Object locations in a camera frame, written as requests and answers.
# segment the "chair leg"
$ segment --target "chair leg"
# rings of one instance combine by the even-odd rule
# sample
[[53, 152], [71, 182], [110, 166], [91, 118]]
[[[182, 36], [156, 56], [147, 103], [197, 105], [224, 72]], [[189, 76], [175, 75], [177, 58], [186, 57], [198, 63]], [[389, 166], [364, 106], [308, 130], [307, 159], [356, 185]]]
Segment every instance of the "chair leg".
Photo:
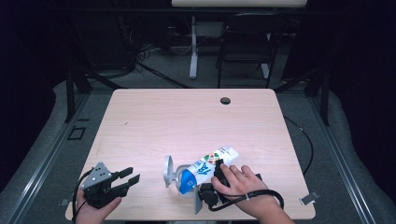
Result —
[[220, 89], [220, 81], [221, 81], [221, 60], [219, 60], [219, 71], [218, 71], [218, 89]]

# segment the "metal bracket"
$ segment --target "metal bracket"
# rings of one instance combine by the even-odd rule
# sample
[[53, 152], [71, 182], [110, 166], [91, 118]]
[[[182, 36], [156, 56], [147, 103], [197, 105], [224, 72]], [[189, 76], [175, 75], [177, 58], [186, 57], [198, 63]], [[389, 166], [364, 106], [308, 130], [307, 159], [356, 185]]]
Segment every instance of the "metal bracket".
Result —
[[67, 206], [69, 205], [69, 203], [71, 202], [71, 200], [68, 199], [61, 199], [61, 201], [59, 202], [59, 206]]
[[302, 203], [304, 205], [307, 205], [309, 203], [314, 203], [315, 199], [318, 197], [320, 197], [320, 195], [316, 191], [314, 191], [314, 192], [311, 192], [310, 194], [306, 195], [305, 197], [301, 198], [300, 203]]
[[[170, 155], [165, 156], [165, 161], [163, 163], [163, 180], [165, 181], [165, 186], [169, 188], [173, 181], [176, 182], [177, 189], [180, 188], [180, 176], [184, 170], [188, 169], [190, 165], [180, 165], [177, 167], [176, 171], [173, 171], [173, 160]], [[182, 197], [191, 197], [193, 195], [194, 198], [194, 214], [197, 215], [202, 209], [202, 201], [199, 198], [199, 188], [201, 185], [194, 187], [194, 192], [188, 192]]]
[[110, 171], [107, 170], [105, 165], [99, 161], [95, 168], [90, 173], [90, 176], [82, 183], [81, 188], [87, 189], [93, 185], [101, 183], [107, 179], [111, 178]]

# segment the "blue object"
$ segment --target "blue object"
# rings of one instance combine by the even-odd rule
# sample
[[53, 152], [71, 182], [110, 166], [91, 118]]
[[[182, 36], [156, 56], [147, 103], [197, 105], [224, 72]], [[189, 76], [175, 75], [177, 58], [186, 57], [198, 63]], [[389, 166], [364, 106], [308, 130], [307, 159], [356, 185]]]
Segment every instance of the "blue object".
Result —
[[180, 191], [182, 194], [185, 194], [193, 189], [196, 185], [197, 180], [195, 179], [194, 174], [189, 169], [184, 170], [183, 173], [181, 173], [180, 188], [178, 191]]

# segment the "black strap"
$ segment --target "black strap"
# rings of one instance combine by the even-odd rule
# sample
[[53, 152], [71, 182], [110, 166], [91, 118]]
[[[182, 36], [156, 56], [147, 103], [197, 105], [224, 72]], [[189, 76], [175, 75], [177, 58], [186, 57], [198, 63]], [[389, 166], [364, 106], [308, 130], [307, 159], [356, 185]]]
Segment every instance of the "black strap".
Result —
[[90, 171], [88, 171], [87, 173], [85, 173], [84, 175], [82, 175], [82, 177], [78, 180], [76, 186], [75, 186], [75, 190], [73, 192], [73, 200], [72, 200], [72, 207], [73, 207], [73, 217], [72, 217], [72, 221], [73, 223], [76, 223], [76, 218], [77, 218], [77, 214], [79, 212], [79, 209], [82, 207], [80, 207], [78, 210], [76, 208], [76, 198], [77, 198], [77, 191], [78, 191], [78, 187], [81, 184], [82, 180], [87, 177], [88, 175], [90, 175], [91, 171], [93, 170], [93, 168], [91, 168]]
[[226, 207], [228, 207], [228, 206], [230, 206], [232, 204], [239, 203], [239, 202], [244, 201], [244, 200], [249, 200], [250, 198], [257, 197], [257, 196], [260, 196], [260, 195], [271, 195], [271, 196], [274, 196], [274, 197], [277, 198], [277, 200], [279, 202], [279, 205], [280, 205], [280, 207], [282, 209], [285, 206], [285, 203], [283, 201], [282, 196], [278, 192], [276, 192], [274, 190], [271, 190], [271, 189], [255, 190], [255, 191], [251, 191], [250, 193], [247, 193], [245, 195], [227, 195], [227, 194], [222, 194], [222, 195], [223, 196], [228, 196], [228, 197], [239, 197], [239, 198], [237, 198], [235, 200], [232, 200], [229, 203], [225, 203], [225, 204], [223, 204], [222, 206], [219, 206], [219, 207], [209, 206], [209, 210], [210, 211], [216, 212], [216, 211], [219, 211], [219, 210], [221, 210], [223, 208], [226, 208]]

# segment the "human hand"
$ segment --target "human hand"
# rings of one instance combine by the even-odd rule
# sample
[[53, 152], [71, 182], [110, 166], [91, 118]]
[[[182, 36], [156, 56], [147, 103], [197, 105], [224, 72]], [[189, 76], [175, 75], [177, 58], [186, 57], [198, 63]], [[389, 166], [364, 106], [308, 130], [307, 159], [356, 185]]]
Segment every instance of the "human hand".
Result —
[[111, 203], [103, 208], [97, 209], [85, 203], [84, 190], [79, 189], [77, 192], [77, 206], [79, 209], [76, 223], [77, 224], [100, 224], [105, 222], [105, 218], [116, 209], [122, 201], [121, 197], [115, 198]]
[[[226, 195], [245, 195], [251, 191], [268, 189], [267, 185], [246, 165], [241, 167], [241, 171], [234, 165], [227, 167], [225, 164], [222, 164], [220, 169], [227, 178], [230, 187], [224, 186], [213, 176], [211, 179], [212, 185], [219, 193]], [[231, 201], [236, 199], [230, 196], [226, 196], [226, 198]], [[273, 221], [283, 221], [278, 223], [292, 223], [291, 219], [282, 210], [276, 199], [270, 195], [250, 198], [249, 201], [243, 200], [236, 203], [236, 206], [245, 213], [257, 218], [262, 223], [273, 223]]]

